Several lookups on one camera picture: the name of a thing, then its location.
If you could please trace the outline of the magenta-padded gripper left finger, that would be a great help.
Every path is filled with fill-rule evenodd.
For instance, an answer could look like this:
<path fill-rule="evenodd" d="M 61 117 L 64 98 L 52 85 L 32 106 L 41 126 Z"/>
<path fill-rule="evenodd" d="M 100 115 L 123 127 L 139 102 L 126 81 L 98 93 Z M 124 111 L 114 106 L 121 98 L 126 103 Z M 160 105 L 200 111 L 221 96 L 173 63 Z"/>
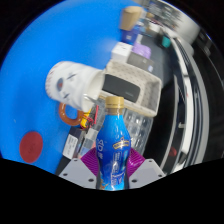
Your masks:
<path fill-rule="evenodd" d="M 96 188 L 99 178 L 96 149 L 89 150 L 81 159 L 72 159 L 59 176 L 84 188 Z"/>

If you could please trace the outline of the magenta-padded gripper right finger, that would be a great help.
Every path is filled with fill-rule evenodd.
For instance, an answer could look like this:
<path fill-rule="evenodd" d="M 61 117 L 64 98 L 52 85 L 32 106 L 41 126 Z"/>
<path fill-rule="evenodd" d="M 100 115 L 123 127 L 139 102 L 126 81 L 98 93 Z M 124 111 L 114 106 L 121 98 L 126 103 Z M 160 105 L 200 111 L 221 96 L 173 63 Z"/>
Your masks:
<path fill-rule="evenodd" d="M 153 159 L 145 159 L 134 149 L 130 151 L 127 160 L 127 180 L 129 189 L 146 186 L 164 176 L 165 174 Z"/>

